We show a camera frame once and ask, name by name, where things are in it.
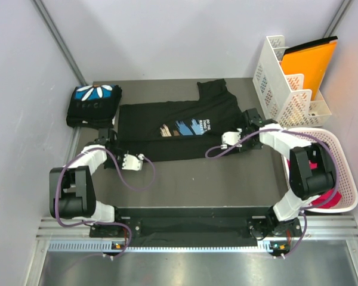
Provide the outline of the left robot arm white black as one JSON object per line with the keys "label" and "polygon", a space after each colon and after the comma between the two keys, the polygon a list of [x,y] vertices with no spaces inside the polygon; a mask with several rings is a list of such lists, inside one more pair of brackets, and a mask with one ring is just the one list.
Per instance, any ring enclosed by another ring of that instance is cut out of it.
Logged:
{"label": "left robot arm white black", "polygon": [[110,236],[117,236],[125,227],[117,208],[97,201],[92,175],[105,162],[119,156],[117,134],[113,129],[100,129],[98,138],[86,144],[84,149],[63,167],[55,167],[49,173],[50,214],[62,227],[100,225]]}

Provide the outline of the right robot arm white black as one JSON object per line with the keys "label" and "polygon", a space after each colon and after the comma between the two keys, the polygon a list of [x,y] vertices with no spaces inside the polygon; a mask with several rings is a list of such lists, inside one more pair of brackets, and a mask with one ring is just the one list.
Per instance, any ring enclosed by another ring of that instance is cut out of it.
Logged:
{"label": "right robot arm white black", "polygon": [[268,235],[279,236],[295,222],[300,210],[337,187],[337,163],[322,141],[302,139],[272,119],[264,120],[255,108],[242,112],[238,131],[244,149],[269,146],[289,161],[289,189],[266,213],[265,220],[250,227],[252,235],[262,240]]}

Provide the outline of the black graphic t-shirt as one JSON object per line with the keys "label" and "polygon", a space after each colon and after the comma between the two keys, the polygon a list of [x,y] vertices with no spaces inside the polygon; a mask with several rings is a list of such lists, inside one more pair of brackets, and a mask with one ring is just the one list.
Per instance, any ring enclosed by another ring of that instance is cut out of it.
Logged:
{"label": "black graphic t-shirt", "polygon": [[197,101],[124,104],[119,109],[121,149],[152,162],[203,158],[235,131],[242,114],[224,79],[197,83]]}

